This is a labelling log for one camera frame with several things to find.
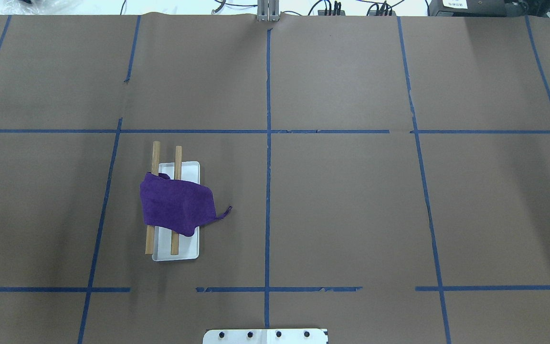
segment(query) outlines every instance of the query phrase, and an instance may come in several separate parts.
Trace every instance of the black box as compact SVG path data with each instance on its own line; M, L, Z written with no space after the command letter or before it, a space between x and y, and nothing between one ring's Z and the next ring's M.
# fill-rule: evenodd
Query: black box
M432 17L506 17L504 0L432 0L429 8Z

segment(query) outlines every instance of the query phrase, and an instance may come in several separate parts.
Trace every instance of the purple towel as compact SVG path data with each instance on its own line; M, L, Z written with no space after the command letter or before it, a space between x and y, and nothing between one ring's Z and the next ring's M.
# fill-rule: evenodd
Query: purple towel
M216 216L213 194L208 187L187 181L176 181L168 175L146 173L139 186L144 209L144 223L172 229L191 237L196 226L225 218L232 207Z

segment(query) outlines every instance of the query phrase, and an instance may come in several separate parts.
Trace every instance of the wooden stick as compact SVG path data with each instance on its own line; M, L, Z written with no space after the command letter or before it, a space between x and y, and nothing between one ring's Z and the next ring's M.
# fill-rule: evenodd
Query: wooden stick
M159 174L160 163L160 142L154 141L152 143L152 166L150 172L152 174ZM148 225L146 228L146 255L154 253L154 226Z
M176 180L181 179L181 146L175 146L175 170L174 178ZM180 235L171 231L171 255L180 254Z

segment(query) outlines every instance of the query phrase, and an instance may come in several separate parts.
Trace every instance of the white label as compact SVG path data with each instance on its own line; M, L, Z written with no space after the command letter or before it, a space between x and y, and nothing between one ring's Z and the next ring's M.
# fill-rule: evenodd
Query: white label
M465 0L443 0L443 6L451 7L452 9L468 9L468 4Z

